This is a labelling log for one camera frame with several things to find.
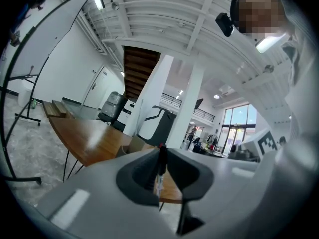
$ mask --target railing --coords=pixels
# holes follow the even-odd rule
[[[161,101],[171,104],[176,107],[180,107],[182,100],[176,99],[168,94],[163,93],[160,98]],[[193,113],[201,118],[204,118],[208,121],[214,122],[215,116],[208,112],[203,111],[202,109],[195,109]]]

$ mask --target wooden stairs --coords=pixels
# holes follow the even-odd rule
[[[60,101],[52,100],[52,102],[42,102],[44,112],[49,117],[74,118],[73,115],[65,108]]]
[[[153,68],[160,59],[160,53],[124,46],[124,85],[126,98],[138,98]]]

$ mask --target table leg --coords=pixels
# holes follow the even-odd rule
[[[68,151],[68,154],[66,155],[65,164],[64,164],[63,182],[64,182],[64,177],[65,177],[65,168],[66,168],[66,163],[68,162],[69,153],[70,153],[70,152]]]
[[[81,169],[82,169],[83,165],[79,168],[79,170],[76,171],[75,174],[77,174]]]
[[[160,206],[159,211],[161,211],[161,209],[163,208],[164,203],[165,203],[165,202],[163,202],[162,205]]]
[[[69,178],[70,178],[70,175],[71,175],[71,173],[73,172],[73,169],[74,169],[74,167],[75,167],[75,165],[76,165],[76,163],[77,163],[77,162],[78,162],[78,160],[76,160],[76,161],[75,161],[74,166],[72,167],[71,172],[69,173],[69,176],[68,176],[68,178],[67,178],[67,179],[69,179]]]

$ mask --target window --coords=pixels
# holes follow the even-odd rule
[[[226,110],[225,119],[224,119],[224,125],[229,125],[230,124],[232,110],[233,109],[227,109]]]
[[[217,151],[227,155],[231,146],[239,145],[242,141],[254,135],[256,117],[256,108],[251,104],[227,109],[219,135]]]
[[[246,125],[247,123],[247,106],[239,106],[233,108],[233,118],[231,119],[232,125]]]
[[[248,105],[248,116],[247,116],[247,124],[254,125],[256,124],[257,118],[257,110],[252,105]]]

